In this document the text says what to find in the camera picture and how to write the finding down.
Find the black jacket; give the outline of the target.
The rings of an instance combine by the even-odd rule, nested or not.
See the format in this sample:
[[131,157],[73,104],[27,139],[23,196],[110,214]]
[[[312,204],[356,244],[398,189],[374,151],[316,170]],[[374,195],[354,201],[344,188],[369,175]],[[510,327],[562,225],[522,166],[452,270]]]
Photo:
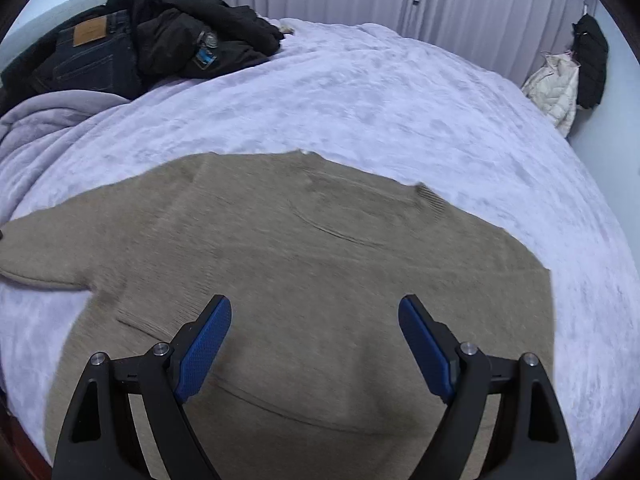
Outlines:
[[49,93],[38,92],[30,76],[53,54],[62,29],[117,11],[129,15],[140,96],[166,78],[213,79],[265,63],[284,38],[249,6],[224,0],[107,0],[51,29],[2,72],[2,112]]

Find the lavender fleece blanket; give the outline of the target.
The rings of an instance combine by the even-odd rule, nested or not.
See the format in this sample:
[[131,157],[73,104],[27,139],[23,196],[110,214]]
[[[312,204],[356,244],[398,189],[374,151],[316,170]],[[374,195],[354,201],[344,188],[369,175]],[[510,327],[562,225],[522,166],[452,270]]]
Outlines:
[[305,150],[424,183],[550,270],[556,386],[578,476],[593,478],[639,407],[639,275],[596,181],[500,75],[380,25],[293,29],[261,66],[166,80],[68,129],[9,220],[199,152]]

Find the black hanging coat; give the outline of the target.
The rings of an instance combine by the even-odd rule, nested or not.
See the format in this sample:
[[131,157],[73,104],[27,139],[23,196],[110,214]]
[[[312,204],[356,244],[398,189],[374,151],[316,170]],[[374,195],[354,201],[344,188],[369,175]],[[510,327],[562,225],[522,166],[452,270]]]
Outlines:
[[579,65],[577,104],[589,110],[601,103],[604,93],[608,42],[590,14],[573,25],[573,32],[573,58]]

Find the light purple folded blanket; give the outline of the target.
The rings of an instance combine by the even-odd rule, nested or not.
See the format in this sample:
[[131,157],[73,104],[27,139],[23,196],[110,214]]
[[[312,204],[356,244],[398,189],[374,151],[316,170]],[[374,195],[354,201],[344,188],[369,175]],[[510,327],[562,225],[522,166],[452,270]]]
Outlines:
[[116,94],[65,90],[35,96],[1,117],[1,222],[14,214],[42,170],[39,156],[50,166],[58,155],[52,145],[70,128],[129,101]]

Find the cream puffer jacket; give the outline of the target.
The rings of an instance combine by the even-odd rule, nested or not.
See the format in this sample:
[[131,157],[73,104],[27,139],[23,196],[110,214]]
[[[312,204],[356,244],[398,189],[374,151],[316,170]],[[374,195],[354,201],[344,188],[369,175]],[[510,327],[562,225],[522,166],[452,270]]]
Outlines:
[[570,52],[545,54],[544,65],[523,84],[523,93],[566,139],[577,113],[579,64]]

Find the dark blue jeans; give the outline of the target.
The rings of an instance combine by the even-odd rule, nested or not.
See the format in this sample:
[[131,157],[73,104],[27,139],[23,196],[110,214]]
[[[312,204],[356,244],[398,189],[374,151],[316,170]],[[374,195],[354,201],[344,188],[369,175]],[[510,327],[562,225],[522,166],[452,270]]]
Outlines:
[[40,93],[90,90],[128,100],[140,96],[128,13],[117,11],[62,29],[53,54],[34,70],[30,82]]

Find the brown knit sweater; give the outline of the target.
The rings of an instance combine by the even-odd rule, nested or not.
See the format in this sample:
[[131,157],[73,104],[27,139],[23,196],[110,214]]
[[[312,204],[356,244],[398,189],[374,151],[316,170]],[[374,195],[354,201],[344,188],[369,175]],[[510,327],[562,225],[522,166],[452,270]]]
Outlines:
[[135,356],[216,295],[229,333],[186,414],[226,479],[405,479],[442,404],[397,322],[403,296],[495,356],[551,365],[548,270],[424,185],[316,155],[201,154],[3,228],[1,272],[88,289],[53,379],[58,444],[94,352]]

